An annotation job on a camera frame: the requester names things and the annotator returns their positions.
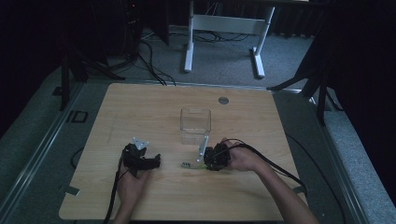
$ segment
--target metal stand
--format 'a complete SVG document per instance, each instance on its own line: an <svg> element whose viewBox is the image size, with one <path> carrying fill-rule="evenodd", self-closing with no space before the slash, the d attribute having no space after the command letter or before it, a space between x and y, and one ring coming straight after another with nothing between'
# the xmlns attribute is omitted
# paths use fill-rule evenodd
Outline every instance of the metal stand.
<svg viewBox="0 0 396 224"><path fill-rule="evenodd" d="M226 33L238 33L247 35L259 35L260 40L257 48L253 48L253 59L256 64L257 74L259 77L265 77L262 66L262 46L267 36L268 28L274 14L275 7L268 7L264 20L253 20L243 18L194 15L194 2L190 1L190 18L189 18L189 43L187 46L186 62L184 71L189 73L192 67L192 54L194 43L192 36L194 30L206 30Z"/></svg>

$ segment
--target forearm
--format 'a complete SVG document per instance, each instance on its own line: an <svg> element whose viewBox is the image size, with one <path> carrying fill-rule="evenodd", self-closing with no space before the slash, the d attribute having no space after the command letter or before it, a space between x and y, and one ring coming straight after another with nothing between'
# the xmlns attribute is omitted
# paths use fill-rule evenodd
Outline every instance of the forearm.
<svg viewBox="0 0 396 224"><path fill-rule="evenodd" d="M134 202L122 203L114 218L113 224L127 224L131 220L132 212L134 211Z"/></svg>
<svg viewBox="0 0 396 224"><path fill-rule="evenodd" d="M304 201L272 170L268 163L259 162L255 172L273 196L286 223L318 223Z"/></svg>

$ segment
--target person's right hand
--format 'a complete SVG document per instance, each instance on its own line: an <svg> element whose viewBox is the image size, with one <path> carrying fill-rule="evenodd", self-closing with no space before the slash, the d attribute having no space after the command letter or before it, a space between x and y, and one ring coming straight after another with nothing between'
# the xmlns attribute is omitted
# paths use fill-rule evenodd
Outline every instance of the person's right hand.
<svg viewBox="0 0 396 224"><path fill-rule="evenodd" d="M227 138L221 140L227 147L234 147L241 143L232 143ZM231 159L228 162L228 167L238 171L254 171L257 166L263 161L258 155L245 147L235 147L230 150Z"/></svg>

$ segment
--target round hole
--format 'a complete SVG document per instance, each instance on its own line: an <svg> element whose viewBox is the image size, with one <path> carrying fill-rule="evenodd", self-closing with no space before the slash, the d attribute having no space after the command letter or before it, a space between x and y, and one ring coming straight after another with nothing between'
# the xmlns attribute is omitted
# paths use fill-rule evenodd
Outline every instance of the round hole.
<svg viewBox="0 0 396 224"><path fill-rule="evenodd" d="M227 97L221 96L219 98L219 103L221 103L222 105L227 105L228 103L230 103L230 101L228 100Z"/></svg>

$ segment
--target wooden table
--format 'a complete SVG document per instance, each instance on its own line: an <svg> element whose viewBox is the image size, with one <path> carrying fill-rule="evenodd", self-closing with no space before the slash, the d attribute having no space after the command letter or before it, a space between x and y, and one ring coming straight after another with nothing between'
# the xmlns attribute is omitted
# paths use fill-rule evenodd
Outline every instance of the wooden table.
<svg viewBox="0 0 396 224"><path fill-rule="evenodd" d="M229 103L219 103L227 97ZM149 141L147 158L162 155L134 210L139 220L280 220L275 202L253 172L192 170L198 146L182 145L180 109L211 110L208 145L238 138L297 175L276 105L269 91L219 87L112 84L66 194L63 219L104 219L121 151L133 136ZM292 187L298 184L283 177ZM112 217L120 201L117 197Z"/></svg>

